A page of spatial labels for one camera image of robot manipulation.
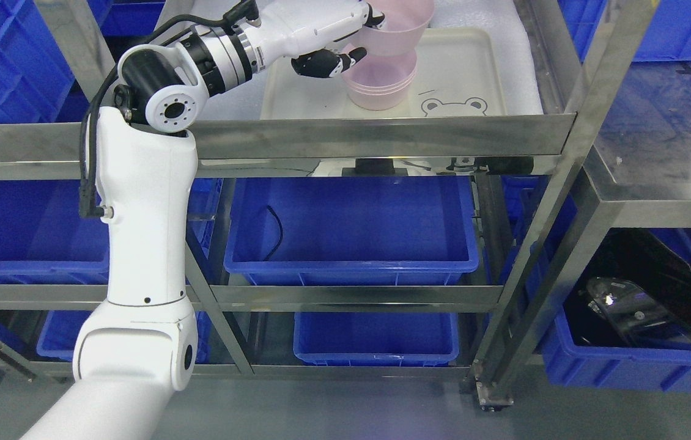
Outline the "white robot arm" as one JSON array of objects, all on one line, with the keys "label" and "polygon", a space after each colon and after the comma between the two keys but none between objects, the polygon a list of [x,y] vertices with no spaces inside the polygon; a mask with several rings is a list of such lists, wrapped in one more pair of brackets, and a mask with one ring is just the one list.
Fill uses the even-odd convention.
[{"label": "white robot arm", "polygon": [[80,214],[108,226],[107,297],[83,323],[74,384],[24,439],[147,439],[189,384],[198,330],[186,293],[189,130],[206,101],[249,80],[244,34],[212,24],[130,48],[82,123]]}]

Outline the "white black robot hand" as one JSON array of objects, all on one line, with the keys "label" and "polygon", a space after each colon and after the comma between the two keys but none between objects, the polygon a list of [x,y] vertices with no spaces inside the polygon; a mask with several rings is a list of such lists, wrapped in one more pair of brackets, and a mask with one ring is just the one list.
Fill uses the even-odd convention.
[{"label": "white black robot hand", "polygon": [[381,29],[385,14],[365,1],[275,1],[259,11],[256,23],[240,23],[262,70],[289,58],[298,75],[332,78],[368,55],[363,47],[340,53],[328,48],[362,28]]}]

